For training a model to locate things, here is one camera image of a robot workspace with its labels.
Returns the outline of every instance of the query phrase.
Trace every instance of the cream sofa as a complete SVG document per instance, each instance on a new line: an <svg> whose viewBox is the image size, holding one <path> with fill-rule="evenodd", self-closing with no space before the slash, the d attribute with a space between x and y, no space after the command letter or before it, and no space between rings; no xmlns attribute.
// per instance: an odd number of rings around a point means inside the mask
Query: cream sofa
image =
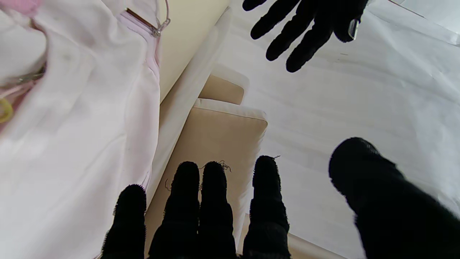
<svg viewBox="0 0 460 259"><path fill-rule="evenodd" d="M239 105L249 86L248 78L214 66L230 25L229 1L192 2L171 1L172 22L162 35L160 131L146 190L146 254L162 221L168 186L184 161L200 167L209 161L229 166L227 198L238 244L253 166L267 127L262 111Z"/></svg>

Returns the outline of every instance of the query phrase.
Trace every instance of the pink fabric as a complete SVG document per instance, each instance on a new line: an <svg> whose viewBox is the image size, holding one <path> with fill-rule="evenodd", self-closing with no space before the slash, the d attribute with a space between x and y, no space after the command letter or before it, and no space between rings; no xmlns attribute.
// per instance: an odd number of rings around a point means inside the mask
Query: pink fabric
<svg viewBox="0 0 460 259"><path fill-rule="evenodd" d="M41 0L0 0L0 4L32 17L36 14Z"/></svg>

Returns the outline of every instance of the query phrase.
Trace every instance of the gloved hand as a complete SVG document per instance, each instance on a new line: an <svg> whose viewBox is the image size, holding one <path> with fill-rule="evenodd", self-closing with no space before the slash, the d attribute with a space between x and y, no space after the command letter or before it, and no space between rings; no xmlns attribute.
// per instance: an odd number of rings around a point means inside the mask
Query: gloved hand
<svg viewBox="0 0 460 259"><path fill-rule="evenodd" d="M244 0L243 9L249 11L266 0ZM342 42L355 39L361 15L368 0L277 0L254 25L251 37L258 39L282 21L299 3L296 14L286 23L267 49L266 57L273 61L286 51L314 19L313 28L305 34L286 62L289 72L299 70L331 37L332 32Z"/></svg>

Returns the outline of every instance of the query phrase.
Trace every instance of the beige seat cushion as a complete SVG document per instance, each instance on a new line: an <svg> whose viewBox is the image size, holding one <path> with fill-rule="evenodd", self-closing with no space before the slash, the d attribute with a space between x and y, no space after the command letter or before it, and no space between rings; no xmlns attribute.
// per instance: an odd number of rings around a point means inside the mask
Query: beige seat cushion
<svg viewBox="0 0 460 259"><path fill-rule="evenodd" d="M241 104L244 89L220 77L210 75L200 93L200 98Z"/></svg>
<svg viewBox="0 0 460 259"><path fill-rule="evenodd" d="M252 191L252 171L266 127L262 111L216 100L196 101L145 215L146 253L163 219L170 194L167 187L170 187L177 167L184 161L192 161L202 167L209 161L224 160L231 168L231 172L226 170L227 199L233 210L233 234L238 244Z"/></svg>
<svg viewBox="0 0 460 259"><path fill-rule="evenodd" d="M170 0L171 23L161 33L160 101L192 59L198 47L225 11L230 0ZM160 20L165 19L165 1L159 0Z"/></svg>

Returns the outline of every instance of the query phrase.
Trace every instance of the white cloth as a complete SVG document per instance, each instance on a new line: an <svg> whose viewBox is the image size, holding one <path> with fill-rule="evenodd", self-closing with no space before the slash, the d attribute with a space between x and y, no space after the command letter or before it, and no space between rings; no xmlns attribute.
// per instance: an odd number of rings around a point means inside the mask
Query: white cloth
<svg viewBox="0 0 460 259"><path fill-rule="evenodd" d="M292 234L347 258L364 258L353 213L328 177L344 139L363 137L408 179L460 215L459 36L387 0L366 9L357 39L335 36L301 70L265 52L286 20L254 41L251 12L233 2L220 64L251 81L244 106L267 113L262 153L276 156Z"/></svg>
<svg viewBox="0 0 460 259"><path fill-rule="evenodd" d="M35 19L47 70L0 135L0 257L90 259L118 194L148 184L159 80L99 0L44 1Z"/></svg>

